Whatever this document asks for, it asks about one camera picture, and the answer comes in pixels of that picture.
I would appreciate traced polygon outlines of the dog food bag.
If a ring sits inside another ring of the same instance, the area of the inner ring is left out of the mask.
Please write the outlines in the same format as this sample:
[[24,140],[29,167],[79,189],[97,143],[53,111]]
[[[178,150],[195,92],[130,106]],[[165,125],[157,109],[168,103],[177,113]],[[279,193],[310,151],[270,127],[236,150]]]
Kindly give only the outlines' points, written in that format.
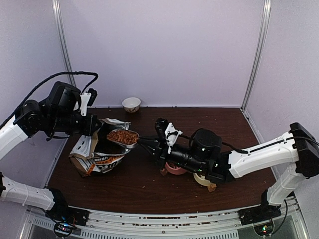
[[81,177],[102,175],[113,170],[129,149],[107,140],[107,135],[115,130],[128,130],[130,122],[117,119],[101,119],[102,126],[92,136],[81,136],[68,158]]

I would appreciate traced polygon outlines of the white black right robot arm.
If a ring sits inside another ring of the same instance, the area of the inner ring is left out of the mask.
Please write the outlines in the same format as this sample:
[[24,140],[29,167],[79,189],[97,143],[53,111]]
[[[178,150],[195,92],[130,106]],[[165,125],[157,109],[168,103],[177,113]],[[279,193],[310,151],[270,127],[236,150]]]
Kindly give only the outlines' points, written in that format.
[[266,143],[246,149],[231,146],[226,152],[221,150],[222,138],[207,129],[198,129],[188,139],[186,147],[177,143],[182,132],[167,120],[158,119],[155,130],[155,138],[141,137],[138,144],[154,156],[159,168],[172,163],[213,184],[231,182],[264,168],[287,164],[276,183],[263,192],[258,206],[238,212],[243,224],[278,217],[286,197],[303,180],[319,173],[319,144],[299,123],[291,124],[288,132]]

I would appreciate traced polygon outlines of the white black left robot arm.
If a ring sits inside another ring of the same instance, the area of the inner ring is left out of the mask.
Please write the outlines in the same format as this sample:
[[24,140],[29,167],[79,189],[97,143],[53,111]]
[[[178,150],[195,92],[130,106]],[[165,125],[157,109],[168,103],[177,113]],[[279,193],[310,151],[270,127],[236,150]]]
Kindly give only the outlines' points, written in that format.
[[[44,100],[25,99],[0,128],[0,157],[4,158],[40,131],[46,134],[47,141],[57,138],[57,132],[92,136],[101,127],[97,116],[87,112],[96,96],[97,91],[92,88],[84,92],[58,81]],[[59,190],[32,187],[10,180],[3,174],[0,176],[0,198],[41,208],[61,221],[72,216]]]

